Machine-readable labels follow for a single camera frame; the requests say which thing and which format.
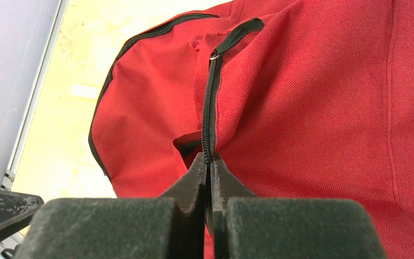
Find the red backpack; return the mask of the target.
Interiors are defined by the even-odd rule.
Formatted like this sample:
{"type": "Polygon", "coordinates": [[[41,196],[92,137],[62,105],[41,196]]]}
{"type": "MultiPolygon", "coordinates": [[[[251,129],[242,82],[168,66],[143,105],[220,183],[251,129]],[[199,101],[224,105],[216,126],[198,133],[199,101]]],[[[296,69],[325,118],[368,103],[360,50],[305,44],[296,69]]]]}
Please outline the red backpack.
{"type": "Polygon", "coordinates": [[[88,142],[118,197],[155,197],[201,131],[263,197],[344,198],[414,258],[414,1],[231,1],[125,42],[88,142]]]}

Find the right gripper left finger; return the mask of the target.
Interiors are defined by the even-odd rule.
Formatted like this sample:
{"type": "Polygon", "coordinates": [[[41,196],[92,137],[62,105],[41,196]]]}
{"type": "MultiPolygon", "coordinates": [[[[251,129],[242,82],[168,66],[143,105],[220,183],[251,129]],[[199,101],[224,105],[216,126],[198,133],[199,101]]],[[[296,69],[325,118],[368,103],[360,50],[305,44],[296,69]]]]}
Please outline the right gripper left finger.
{"type": "Polygon", "coordinates": [[[206,164],[152,199],[62,198],[35,214],[16,258],[203,258],[206,164]]]}

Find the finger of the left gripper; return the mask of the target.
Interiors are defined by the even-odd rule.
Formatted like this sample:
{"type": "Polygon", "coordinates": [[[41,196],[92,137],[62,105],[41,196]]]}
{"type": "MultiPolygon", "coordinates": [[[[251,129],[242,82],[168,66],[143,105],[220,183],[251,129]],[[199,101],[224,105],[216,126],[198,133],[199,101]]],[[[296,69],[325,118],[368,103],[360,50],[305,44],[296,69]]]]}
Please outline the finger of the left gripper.
{"type": "Polygon", "coordinates": [[[0,190],[0,242],[27,227],[43,204],[37,195],[0,190]]]}

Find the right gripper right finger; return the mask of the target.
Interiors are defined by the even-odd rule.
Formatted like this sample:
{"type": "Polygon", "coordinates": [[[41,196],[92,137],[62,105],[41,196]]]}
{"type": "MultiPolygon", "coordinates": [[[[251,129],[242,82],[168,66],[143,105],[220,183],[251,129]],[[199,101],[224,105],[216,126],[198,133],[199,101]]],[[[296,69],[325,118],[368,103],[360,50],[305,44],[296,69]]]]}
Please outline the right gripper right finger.
{"type": "Polygon", "coordinates": [[[386,258],[367,211],[345,199],[258,197],[219,155],[210,163],[215,258],[386,258]]]}

